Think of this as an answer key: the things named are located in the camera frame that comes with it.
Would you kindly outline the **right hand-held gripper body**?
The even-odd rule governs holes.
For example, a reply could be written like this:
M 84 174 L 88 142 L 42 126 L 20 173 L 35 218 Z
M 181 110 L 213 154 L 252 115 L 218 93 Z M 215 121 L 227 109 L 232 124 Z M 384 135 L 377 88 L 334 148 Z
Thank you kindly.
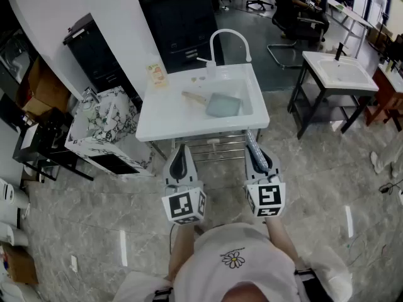
M 247 181 L 246 199 L 256 218 L 280 216 L 285 207 L 286 184 L 279 175 Z

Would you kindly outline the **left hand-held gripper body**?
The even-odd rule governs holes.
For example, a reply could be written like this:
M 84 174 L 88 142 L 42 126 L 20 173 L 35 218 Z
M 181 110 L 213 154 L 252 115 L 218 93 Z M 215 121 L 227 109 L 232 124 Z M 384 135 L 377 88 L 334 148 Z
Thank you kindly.
M 164 186 L 162 203 L 167 219 L 175 225 L 201 223 L 205 219 L 207 195 L 202 181 L 190 184 L 169 183 Z

